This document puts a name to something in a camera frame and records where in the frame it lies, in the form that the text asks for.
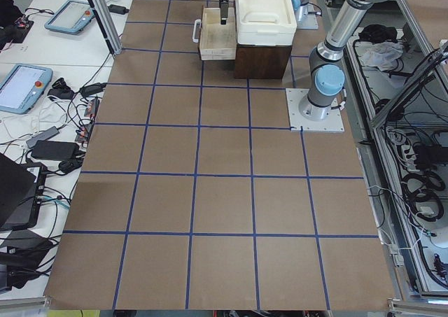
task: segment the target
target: laptop screen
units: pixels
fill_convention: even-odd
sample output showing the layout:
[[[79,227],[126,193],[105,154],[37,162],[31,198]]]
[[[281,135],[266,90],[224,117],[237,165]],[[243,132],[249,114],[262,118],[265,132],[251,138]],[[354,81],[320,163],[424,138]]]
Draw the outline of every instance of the laptop screen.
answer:
[[[0,226],[26,200],[35,180],[31,172],[0,154]]]

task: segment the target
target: metal mounting plate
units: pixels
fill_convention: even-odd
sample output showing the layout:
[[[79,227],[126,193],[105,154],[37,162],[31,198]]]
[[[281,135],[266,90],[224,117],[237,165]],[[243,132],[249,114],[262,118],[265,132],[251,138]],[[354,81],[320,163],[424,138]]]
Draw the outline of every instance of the metal mounting plate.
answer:
[[[314,6],[310,3],[308,5],[308,11],[314,12]],[[306,18],[301,21],[297,22],[297,29],[301,30],[317,30],[319,29],[319,24],[317,23],[317,16],[315,14],[308,14]]]
[[[289,124],[291,131],[299,132],[330,132],[343,133],[344,124],[342,123],[341,112],[339,109],[331,110],[328,117],[323,121],[311,121],[306,119],[299,112],[299,102],[307,95],[308,89],[287,88],[286,98],[288,100]],[[336,99],[331,106],[337,106]]]

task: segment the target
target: charger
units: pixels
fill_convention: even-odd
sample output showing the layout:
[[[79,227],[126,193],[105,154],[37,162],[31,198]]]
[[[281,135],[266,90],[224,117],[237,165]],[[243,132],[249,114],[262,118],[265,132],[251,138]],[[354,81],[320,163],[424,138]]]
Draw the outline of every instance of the charger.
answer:
[[[103,92],[103,90],[106,86],[107,86],[107,83],[95,83],[95,84],[83,86],[82,88],[79,89],[79,93],[84,98],[87,98],[96,93]]]
[[[111,13],[115,13],[115,14],[124,15],[129,12],[129,9],[127,9],[126,7],[117,6],[116,4],[109,4],[109,6],[107,8],[109,8],[109,11]]]

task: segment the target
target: white cloth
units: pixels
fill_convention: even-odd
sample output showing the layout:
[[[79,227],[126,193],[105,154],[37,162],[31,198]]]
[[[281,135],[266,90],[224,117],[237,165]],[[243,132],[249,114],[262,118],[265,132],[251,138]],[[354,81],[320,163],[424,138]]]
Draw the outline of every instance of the white cloth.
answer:
[[[383,42],[374,44],[361,56],[363,66],[377,67],[380,71],[396,68],[396,60],[403,54],[403,45],[399,43]]]

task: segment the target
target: box handle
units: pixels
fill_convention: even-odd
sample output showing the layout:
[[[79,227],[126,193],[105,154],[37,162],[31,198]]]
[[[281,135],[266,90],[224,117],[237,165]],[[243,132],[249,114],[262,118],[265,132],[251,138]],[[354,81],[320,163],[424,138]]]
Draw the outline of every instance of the box handle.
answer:
[[[256,11],[249,11],[243,18],[244,23],[266,22],[278,24],[280,17],[276,13],[261,13]]]
[[[196,30],[197,30],[197,27],[199,26],[201,26],[201,23],[202,23],[202,21],[201,21],[201,19],[200,18],[198,18],[196,21],[195,21],[195,27],[193,28],[193,36],[192,36],[192,39],[193,39],[193,42],[195,42],[195,43],[199,43],[199,38],[196,38]]]
[[[257,30],[257,34],[259,34],[259,35],[278,35],[279,32],[277,30],[263,30],[263,29],[259,29],[259,30]]]

